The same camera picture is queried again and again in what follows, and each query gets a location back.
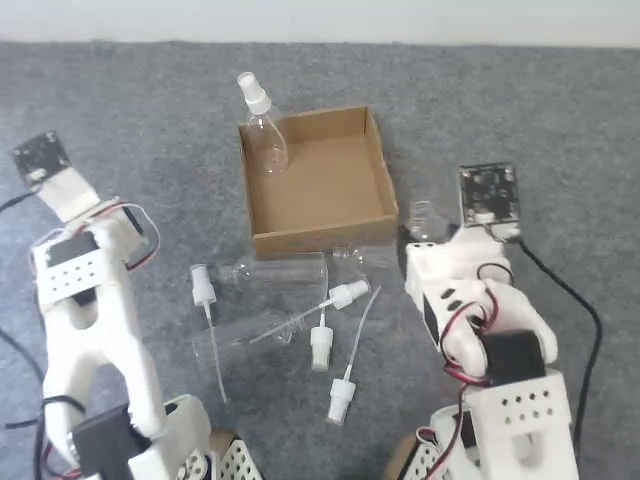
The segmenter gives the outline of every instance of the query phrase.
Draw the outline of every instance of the open cardboard box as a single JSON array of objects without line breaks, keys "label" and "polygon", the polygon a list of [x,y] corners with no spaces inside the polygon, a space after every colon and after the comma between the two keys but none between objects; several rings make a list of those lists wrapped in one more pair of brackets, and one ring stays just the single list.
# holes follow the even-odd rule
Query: open cardboard box
[{"label": "open cardboard box", "polygon": [[240,125],[256,255],[391,243],[398,205],[367,107],[318,110],[282,120],[289,168],[265,174]]}]

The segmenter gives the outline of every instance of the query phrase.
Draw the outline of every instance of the white wall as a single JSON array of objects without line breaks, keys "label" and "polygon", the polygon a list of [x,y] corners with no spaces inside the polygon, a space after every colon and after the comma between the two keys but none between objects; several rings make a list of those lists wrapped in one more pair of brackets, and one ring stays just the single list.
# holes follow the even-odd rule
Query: white wall
[{"label": "white wall", "polygon": [[0,0],[16,41],[640,46],[640,0]]}]

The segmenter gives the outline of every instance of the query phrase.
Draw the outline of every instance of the robotic arm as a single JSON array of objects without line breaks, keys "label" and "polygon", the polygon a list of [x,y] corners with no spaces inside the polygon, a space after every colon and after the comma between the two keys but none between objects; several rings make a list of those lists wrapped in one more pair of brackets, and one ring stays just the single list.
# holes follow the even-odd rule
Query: robotic arm
[{"label": "robotic arm", "polygon": [[[90,480],[215,478],[204,407],[189,395],[163,403],[141,341],[128,272],[154,252],[130,263],[146,243],[132,205],[100,200],[54,132],[13,153],[27,185],[65,223],[32,251],[47,334],[44,417],[53,446]],[[122,373],[129,403],[87,419],[79,407],[89,400],[96,369],[108,363]]]},{"label": "robotic arm", "polygon": [[417,432],[404,478],[577,479],[564,380],[550,368],[557,340],[512,285],[504,255],[504,243],[519,237],[515,171],[463,167],[460,186],[457,233],[442,244],[402,246],[405,289],[445,371],[465,384],[459,405],[432,416],[433,435]]}]

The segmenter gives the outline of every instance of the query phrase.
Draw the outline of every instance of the circuit board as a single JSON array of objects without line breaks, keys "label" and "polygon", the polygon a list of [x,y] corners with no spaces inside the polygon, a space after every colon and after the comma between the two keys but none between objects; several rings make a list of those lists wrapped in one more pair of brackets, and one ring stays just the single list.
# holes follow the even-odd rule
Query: circuit board
[{"label": "circuit board", "polygon": [[70,165],[62,143],[53,131],[14,148],[13,159],[29,188],[41,185]]},{"label": "circuit board", "polygon": [[517,222],[520,201],[515,167],[492,163],[460,167],[460,205],[465,227]]}]

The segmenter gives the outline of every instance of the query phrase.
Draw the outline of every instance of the perforated bracket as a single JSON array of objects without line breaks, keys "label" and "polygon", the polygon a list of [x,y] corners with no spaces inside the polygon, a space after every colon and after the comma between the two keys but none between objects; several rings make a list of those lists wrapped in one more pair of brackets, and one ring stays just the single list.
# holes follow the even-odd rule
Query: perforated bracket
[{"label": "perforated bracket", "polygon": [[42,305],[100,285],[107,277],[108,259],[103,250],[94,250],[72,258],[38,274],[38,294]]},{"label": "perforated bracket", "polygon": [[465,397],[483,475],[492,480],[578,478],[569,424],[571,412],[560,372]]},{"label": "perforated bracket", "polygon": [[220,480],[262,480],[249,449],[242,440],[234,440],[220,464]]},{"label": "perforated bracket", "polygon": [[[441,452],[436,445],[419,444],[411,463],[407,467],[404,477],[402,477],[403,480],[424,480],[436,463],[436,460],[440,457],[440,454]],[[438,480],[444,478],[446,469],[442,471],[442,475],[437,477]]]}]

